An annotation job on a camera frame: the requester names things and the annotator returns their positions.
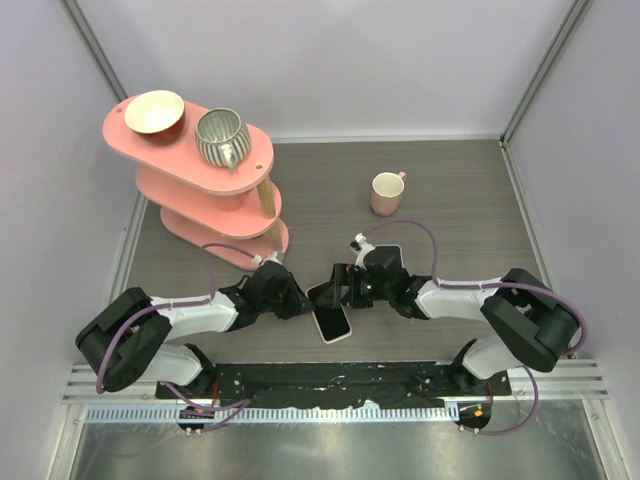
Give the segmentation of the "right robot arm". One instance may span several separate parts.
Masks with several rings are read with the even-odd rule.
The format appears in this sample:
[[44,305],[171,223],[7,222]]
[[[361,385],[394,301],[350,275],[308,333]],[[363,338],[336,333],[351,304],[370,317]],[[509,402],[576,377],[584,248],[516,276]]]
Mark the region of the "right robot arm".
[[355,251],[355,263],[334,265],[327,282],[308,289],[317,317],[334,320],[346,308],[385,301],[408,319],[460,318],[491,326],[492,335],[469,341],[450,364],[422,378],[429,390],[472,395],[511,368],[548,373],[580,329],[577,315],[523,269],[476,285],[446,284],[410,274],[397,245],[365,245]]

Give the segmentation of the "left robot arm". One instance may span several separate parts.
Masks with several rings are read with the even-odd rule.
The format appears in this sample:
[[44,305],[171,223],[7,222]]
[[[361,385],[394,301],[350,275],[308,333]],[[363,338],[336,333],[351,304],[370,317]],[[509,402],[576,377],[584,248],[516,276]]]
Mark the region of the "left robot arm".
[[209,295],[169,299],[129,288],[78,333],[75,345],[97,375],[99,394],[144,380],[169,382],[200,399],[212,389],[211,363],[197,347],[172,346],[171,340],[237,331],[263,314],[288,320],[312,310],[293,274],[266,260],[253,274]]

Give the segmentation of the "white-edged black phone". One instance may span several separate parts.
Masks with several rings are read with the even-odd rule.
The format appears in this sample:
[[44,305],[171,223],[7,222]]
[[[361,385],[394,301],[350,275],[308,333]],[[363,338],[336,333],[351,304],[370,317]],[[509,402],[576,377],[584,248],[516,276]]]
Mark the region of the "white-edged black phone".
[[317,301],[324,292],[324,287],[324,284],[310,287],[306,295],[313,303],[312,317],[322,341],[333,344],[348,338],[352,334],[352,328],[343,307],[328,308],[318,305]]

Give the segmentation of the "lilac phone case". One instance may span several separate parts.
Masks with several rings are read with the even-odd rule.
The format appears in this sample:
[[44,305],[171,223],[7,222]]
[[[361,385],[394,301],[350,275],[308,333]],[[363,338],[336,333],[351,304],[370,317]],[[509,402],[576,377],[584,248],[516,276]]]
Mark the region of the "lilac phone case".
[[376,262],[387,270],[398,270],[404,267],[403,252],[399,245],[377,245],[374,253]]

